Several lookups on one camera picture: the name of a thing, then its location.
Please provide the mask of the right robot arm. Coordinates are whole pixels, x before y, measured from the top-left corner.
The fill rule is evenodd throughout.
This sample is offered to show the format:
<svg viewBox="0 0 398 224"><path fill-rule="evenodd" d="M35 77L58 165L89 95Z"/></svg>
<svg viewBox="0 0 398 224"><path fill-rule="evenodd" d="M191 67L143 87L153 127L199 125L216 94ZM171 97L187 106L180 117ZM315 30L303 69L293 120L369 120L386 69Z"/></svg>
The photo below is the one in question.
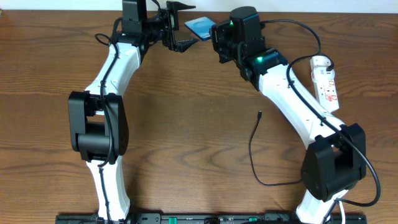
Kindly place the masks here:
<svg viewBox="0 0 398 224"><path fill-rule="evenodd" d="M300 83L292 64L265 45L257 19L230 19L213 25L211 41L220 62L234 61L241 76L278 107L300 136L306 153L300 171L306 192L296 209L302 223L326 223L344 195L366 176L366 137L347 126Z"/></svg>

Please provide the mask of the blue Galaxy smartphone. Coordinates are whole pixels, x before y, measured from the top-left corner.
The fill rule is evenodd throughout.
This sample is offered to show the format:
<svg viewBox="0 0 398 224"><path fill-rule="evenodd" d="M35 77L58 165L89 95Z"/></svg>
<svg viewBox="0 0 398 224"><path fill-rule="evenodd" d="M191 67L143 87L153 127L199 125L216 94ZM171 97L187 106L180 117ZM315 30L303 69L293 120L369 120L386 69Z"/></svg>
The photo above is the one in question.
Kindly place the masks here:
<svg viewBox="0 0 398 224"><path fill-rule="evenodd" d="M208 17L200 17L184 23L185 27L193 32L200 40L206 41L211 39L210 30L215 22Z"/></svg>

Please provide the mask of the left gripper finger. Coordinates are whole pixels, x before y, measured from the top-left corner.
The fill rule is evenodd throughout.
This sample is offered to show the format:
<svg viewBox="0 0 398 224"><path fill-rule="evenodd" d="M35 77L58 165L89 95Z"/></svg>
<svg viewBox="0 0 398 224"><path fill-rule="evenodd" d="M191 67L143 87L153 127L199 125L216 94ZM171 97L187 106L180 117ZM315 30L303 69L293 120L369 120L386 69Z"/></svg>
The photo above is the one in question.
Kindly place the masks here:
<svg viewBox="0 0 398 224"><path fill-rule="evenodd" d="M183 53L197 42L198 39L178 40L174 43L174 51Z"/></svg>
<svg viewBox="0 0 398 224"><path fill-rule="evenodd" d="M183 10L194 9L196 6L186 5L182 2L178 1L167 1L166 2L167 10L171 12L178 12Z"/></svg>

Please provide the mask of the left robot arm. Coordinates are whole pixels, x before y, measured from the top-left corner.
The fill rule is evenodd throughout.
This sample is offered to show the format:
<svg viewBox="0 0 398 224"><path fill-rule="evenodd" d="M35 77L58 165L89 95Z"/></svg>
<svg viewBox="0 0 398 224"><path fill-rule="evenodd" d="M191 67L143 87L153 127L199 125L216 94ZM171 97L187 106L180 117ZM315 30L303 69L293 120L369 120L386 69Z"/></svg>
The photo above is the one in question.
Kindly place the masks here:
<svg viewBox="0 0 398 224"><path fill-rule="evenodd" d="M115 20L111 35L95 34L95 39L109 49L106 61L85 90L73 91L68 97L72 149L90 169L98 196L95 223L132 220L122 166L129 142L124 94L152 45L161 42L182 53L197 42L175 38L178 12L190 8L182 2L167 1L148 17L145 0L123 0L123 14Z"/></svg>

